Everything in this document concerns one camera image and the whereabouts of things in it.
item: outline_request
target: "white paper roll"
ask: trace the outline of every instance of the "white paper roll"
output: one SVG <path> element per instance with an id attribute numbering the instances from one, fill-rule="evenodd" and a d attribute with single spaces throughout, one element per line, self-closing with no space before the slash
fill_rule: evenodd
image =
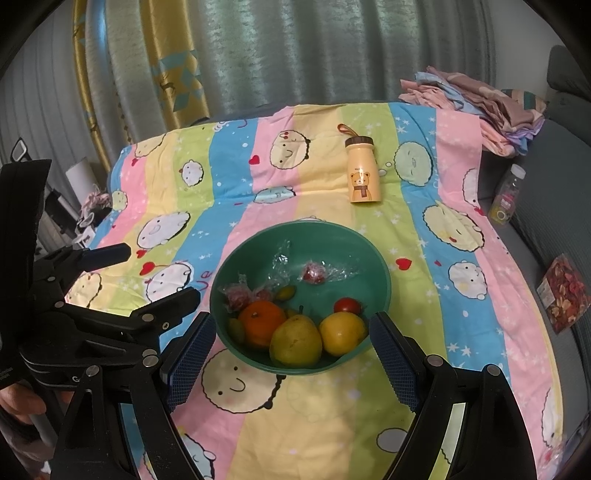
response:
<path id="1" fill-rule="evenodd" d="M 89 193 L 95 191 L 95 185 L 98 185 L 95 174 L 92 173 L 92 168 L 90 168 L 90 162 L 86 157 L 70 168 L 66 172 L 66 177 L 81 205 L 84 204 Z"/>

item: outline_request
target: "human hand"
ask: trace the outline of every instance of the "human hand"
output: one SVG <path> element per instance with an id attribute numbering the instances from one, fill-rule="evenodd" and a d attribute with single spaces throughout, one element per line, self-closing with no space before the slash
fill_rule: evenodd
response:
<path id="1" fill-rule="evenodd" d="M 74 392 L 60 392 L 60 398 L 70 403 Z M 42 415 L 46 411 L 45 402 L 30 388 L 15 383 L 0 390 L 0 407 L 19 421 L 31 425 L 29 415 Z"/>

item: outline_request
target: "bed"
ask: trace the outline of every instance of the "bed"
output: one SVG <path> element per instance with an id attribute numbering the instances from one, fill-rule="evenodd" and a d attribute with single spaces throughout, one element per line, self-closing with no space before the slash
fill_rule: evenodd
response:
<path id="1" fill-rule="evenodd" d="M 380 204 L 348 201 L 341 123 L 374 139 Z M 82 276 L 67 299 L 127 314 L 192 286 L 207 310 L 217 267 L 254 233 L 299 219 L 345 225 L 389 265 L 389 315 L 404 335 L 455 367 L 504 371 L 540 478 L 551 478 L 563 439 L 556 361 L 536 299 L 480 203 L 481 153 L 477 117 L 396 102 L 286 107 L 140 142 L 111 174 L 113 212 L 92 246 L 126 242 L 132 258 Z M 163 335 L 163 345 L 192 319 Z M 219 395 L 237 378 L 243 395 Z M 132 410 L 124 411 L 149 479 Z M 242 364 L 219 340 L 173 413 L 211 479 L 381 479 L 412 417 L 372 349 L 322 375 L 279 378 Z M 446 476 L 461 418 L 459 407 L 433 478 Z"/>

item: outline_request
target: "green bowl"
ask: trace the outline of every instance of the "green bowl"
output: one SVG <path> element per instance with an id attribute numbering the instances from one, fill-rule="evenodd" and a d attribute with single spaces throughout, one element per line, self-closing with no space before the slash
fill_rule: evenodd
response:
<path id="1" fill-rule="evenodd" d="M 370 345 L 369 336 L 355 350 L 340 358 L 323 352 L 313 368 L 284 368 L 274 365 L 268 352 L 238 345 L 228 335 L 228 319 L 237 314 L 228 313 L 221 288 L 237 283 L 238 274 L 246 275 L 250 288 L 265 283 L 273 257 L 286 239 L 290 240 L 288 267 L 291 283 L 297 286 L 297 291 L 290 301 L 280 305 L 294 310 L 303 305 L 303 313 L 316 325 L 333 313 L 333 305 L 342 297 L 352 297 L 361 302 L 365 322 L 376 312 L 387 312 L 392 293 L 390 272 L 378 250 L 365 237 L 342 225 L 317 220 L 298 220 L 272 226 L 250 237 L 227 257 L 217 272 L 210 298 L 210 311 L 223 344 L 239 359 L 261 370 L 279 375 L 316 374 L 363 352 Z M 358 273 L 346 280 L 309 285 L 297 281 L 303 265 L 308 261 L 324 261 Z"/>

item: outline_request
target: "yellow curtain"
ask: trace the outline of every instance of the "yellow curtain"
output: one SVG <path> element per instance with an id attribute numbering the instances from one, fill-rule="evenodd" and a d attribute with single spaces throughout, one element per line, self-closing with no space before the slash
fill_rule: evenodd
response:
<path id="1" fill-rule="evenodd" d="M 168 130 L 209 116 L 186 0 L 140 3 L 152 78 Z"/>
<path id="2" fill-rule="evenodd" d="M 95 146 L 101 165 L 105 171 L 111 171 L 109 156 L 105 150 L 103 139 L 100 136 L 99 125 L 96 122 L 95 110 L 92 106 L 90 97 L 90 86 L 88 84 L 88 75 L 86 73 L 86 49 L 85 49 L 85 25 L 86 25 L 86 3 L 87 0 L 74 0 L 73 5 L 73 34 L 74 42 L 74 65 L 76 66 L 76 79 L 78 80 L 78 89 L 80 91 L 80 100 L 86 113 L 86 122 L 90 137 Z"/>

